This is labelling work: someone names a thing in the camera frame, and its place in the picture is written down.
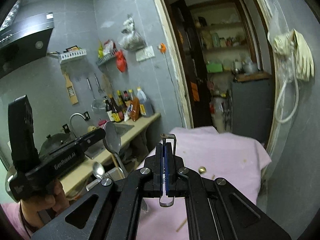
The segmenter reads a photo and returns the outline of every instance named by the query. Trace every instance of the wooden door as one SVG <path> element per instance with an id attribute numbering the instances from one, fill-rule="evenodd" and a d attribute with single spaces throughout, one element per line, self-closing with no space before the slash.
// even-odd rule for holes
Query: wooden door
<path id="1" fill-rule="evenodd" d="M 187 81 L 194 127 L 212 125 L 207 88 L 207 68 L 190 10 L 185 0 L 171 4 L 183 69 Z"/>

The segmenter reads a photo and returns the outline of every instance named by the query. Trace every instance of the faucet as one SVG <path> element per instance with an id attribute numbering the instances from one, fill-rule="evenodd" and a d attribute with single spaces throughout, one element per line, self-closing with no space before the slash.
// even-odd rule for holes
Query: faucet
<path id="1" fill-rule="evenodd" d="M 74 130 L 74 128 L 73 128 L 73 126 L 72 126 L 72 118 L 73 117 L 75 117 L 76 115 L 79 115 L 79 116 L 81 116 L 82 118 L 83 118 L 83 120 L 85 120 L 85 121 L 87 121 L 88 119 L 83 115 L 83 114 L 80 114 L 80 113 L 74 113 L 74 114 L 72 114 L 71 116 L 70 116 L 70 118 L 69 118 L 69 126 L 70 126 L 70 128 L 71 128 L 71 131 L 73 132 L 73 134 L 75 135 L 75 137 L 77 138 L 77 135 L 76 135 L 76 133 L 75 133 L 75 130 Z"/>

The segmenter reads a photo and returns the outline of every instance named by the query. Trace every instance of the range hood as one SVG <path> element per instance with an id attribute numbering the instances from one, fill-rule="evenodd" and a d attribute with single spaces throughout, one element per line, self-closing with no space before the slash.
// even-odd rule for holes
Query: range hood
<path id="1" fill-rule="evenodd" d="M 38 14 L 0 32 L 0 78 L 46 56 L 54 28 L 53 13 Z"/>

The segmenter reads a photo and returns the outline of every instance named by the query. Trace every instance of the red bag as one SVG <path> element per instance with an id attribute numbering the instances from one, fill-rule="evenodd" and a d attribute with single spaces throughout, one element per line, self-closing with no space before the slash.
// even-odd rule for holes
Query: red bag
<path id="1" fill-rule="evenodd" d="M 122 50 L 116 52 L 116 64 L 121 72 L 124 72 L 127 69 L 127 61 L 124 58 Z"/>

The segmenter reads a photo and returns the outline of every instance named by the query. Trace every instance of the pink cloth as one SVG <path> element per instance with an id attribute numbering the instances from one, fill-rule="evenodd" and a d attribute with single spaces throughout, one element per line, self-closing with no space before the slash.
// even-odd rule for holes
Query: pink cloth
<path id="1" fill-rule="evenodd" d="M 213 127 L 174 128 L 170 133 L 177 138 L 176 155 L 183 158 L 186 167 L 198 171 L 204 166 L 207 172 L 202 177 L 223 177 L 256 204 L 261 169 L 271 162 L 258 141 L 231 133 L 219 134 Z M 187 224 L 176 232 L 187 217 L 184 198 L 175 198 L 169 208 L 160 207 L 159 199 L 145 201 L 149 212 L 140 217 L 137 240 L 189 239 Z"/>
<path id="2" fill-rule="evenodd" d="M 29 240 L 30 238 L 23 227 L 20 217 L 20 203 L 1 204 L 1 206 L 10 223 L 17 230 L 17 232 L 23 237 L 23 239 Z"/>

